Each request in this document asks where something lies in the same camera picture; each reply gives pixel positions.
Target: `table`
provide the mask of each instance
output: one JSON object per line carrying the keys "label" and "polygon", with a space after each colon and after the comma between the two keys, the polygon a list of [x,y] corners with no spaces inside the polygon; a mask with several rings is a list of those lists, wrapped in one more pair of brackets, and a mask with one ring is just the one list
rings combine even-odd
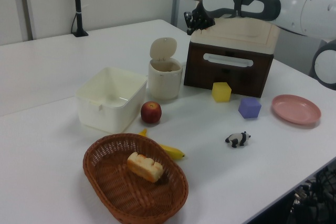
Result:
{"label": "table", "polygon": [[[174,58],[185,64],[190,37],[162,20],[0,47],[2,223],[118,223],[82,169],[87,148],[108,133],[80,124],[74,93],[106,66],[147,74],[159,37],[177,40]],[[314,102],[319,123],[275,116],[279,94]],[[246,223],[335,159],[334,91],[274,60],[258,118],[239,114],[241,98],[216,103],[210,90],[181,85],[178,99],[161,102],[161,122],[148,137],[186,154],[178,164],[189,183],[186,204],[167,223]],[[143,128],[138,116],[126,132]],[[225,143],[241,131],[252,135],[248,145]]]}

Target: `purple block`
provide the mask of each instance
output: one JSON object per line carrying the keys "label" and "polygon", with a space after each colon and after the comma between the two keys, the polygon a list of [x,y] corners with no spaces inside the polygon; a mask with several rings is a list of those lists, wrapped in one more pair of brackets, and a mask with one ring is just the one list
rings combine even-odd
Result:
{"label": "purple block", "polygon": [[257,118],[261,109],[261,104],[256,98],[247,97],[240,101],[238,111],[243,118]]}

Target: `bread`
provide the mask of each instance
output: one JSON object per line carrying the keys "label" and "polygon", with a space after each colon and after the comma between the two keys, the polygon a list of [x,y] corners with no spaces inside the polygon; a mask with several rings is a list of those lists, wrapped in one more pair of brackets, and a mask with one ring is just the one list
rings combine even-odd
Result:
{"label": "bread", "polygon": [[163,167],[153,159],[145,157],[137,152],[133,152],[127,159],[127,167],[138,176],[156,182],[163,174]]}

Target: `brown wicker basket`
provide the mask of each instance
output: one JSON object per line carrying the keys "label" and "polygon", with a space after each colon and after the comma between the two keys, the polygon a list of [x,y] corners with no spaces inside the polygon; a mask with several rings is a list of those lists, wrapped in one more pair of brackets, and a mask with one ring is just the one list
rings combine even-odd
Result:
{"label": "brown wicker basket", "polygon": [[[164,173],[151,183],[127,168],[138,152],[162,164]],[[97,140],[86,151],[83,168],[91,185],[113,216],[124,224],[160,224],[186,202],[188,182],[181,168],[155,141],[121,133]]]}

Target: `panda figurine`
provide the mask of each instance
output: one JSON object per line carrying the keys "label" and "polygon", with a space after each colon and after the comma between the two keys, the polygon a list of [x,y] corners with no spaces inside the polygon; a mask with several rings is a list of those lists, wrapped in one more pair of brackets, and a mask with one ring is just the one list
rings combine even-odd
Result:
{"label": "panda figurine", "polygon": [[233,148],[237,148],[237,144],[239,142],[240,146],[244,146],[244,143],[246,142],[246,140],[250,139],[250,135],[246,133],[246,131],[244,131],[243,133],[235,133],[235,134],[231,134],[226,140],[226,143],[229,143],[230,141],[232,142],[232,147]]}

